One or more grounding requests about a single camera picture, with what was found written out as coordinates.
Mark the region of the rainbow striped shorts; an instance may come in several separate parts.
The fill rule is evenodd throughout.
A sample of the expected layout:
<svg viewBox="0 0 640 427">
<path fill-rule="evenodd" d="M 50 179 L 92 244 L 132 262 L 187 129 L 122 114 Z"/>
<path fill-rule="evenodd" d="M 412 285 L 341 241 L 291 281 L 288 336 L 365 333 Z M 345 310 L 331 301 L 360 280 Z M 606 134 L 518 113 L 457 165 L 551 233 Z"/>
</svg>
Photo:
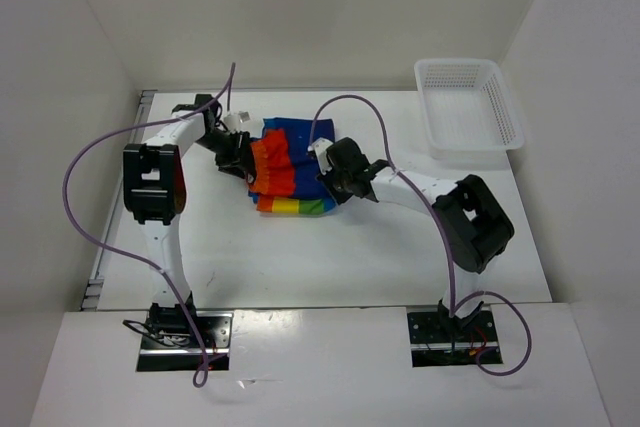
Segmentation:
<svg viewBox="0 0 640 427">
<path fill-rule="evenodd" d="M 305 120 L 266 118 L 262 136 L 254 139 L 256 177 L 248 184 L 248 195 L 256 210 L 265 214 L 322 216 L 336 207 L 318 180 L 317 160 L 308 152 L 309 141 L 335 140 L 330 119 Z"/>
</svg>

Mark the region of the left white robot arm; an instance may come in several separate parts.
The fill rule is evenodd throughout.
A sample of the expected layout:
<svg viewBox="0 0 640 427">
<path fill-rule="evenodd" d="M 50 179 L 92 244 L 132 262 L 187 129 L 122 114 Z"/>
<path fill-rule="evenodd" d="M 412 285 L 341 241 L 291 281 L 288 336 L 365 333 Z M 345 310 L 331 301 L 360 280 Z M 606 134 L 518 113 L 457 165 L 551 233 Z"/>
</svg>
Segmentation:
<svg viewBox="0 0 640 427">
<path fill-rule="evenodd" d="M 225 110 L 209 94 L 172 109 L 170 122 L 144 143 L 130 143 L 123 151 L 123 200 L 141 227 L 151 270 L 159 279 L 145 336 L 164 345 L 191 345 L 203 330 L 193 303 L 180 246 L 180 217 L 187 202 L 182 157 L 199 145 L 214 154 L 224 173 L 251 180 L 256 174 L 251 136 L 243 126 L 248 113 Z"/>
</svg>

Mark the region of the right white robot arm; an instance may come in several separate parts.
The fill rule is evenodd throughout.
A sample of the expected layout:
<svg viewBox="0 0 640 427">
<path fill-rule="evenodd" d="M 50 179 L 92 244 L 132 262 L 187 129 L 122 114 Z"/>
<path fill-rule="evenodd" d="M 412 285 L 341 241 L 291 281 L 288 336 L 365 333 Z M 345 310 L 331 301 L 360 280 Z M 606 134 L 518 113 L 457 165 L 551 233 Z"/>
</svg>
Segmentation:
<svg viewBox="0 0 640 427">
<path fill-rule="evenodd" d="M 441 235 L 448 275 L 437 306 L 439 329 L 450 340 L 464 338 L 481 310 L 481 275 L 515 233 L 484 180 L 470 174 L 451 181 L 396 169 L 384 159 L 371 163 L 351 138 L 320 138 L 309 151 L 319 166 L 318 180 L 336 203 L 357 197 L 431 217 Z"/>
</svg>

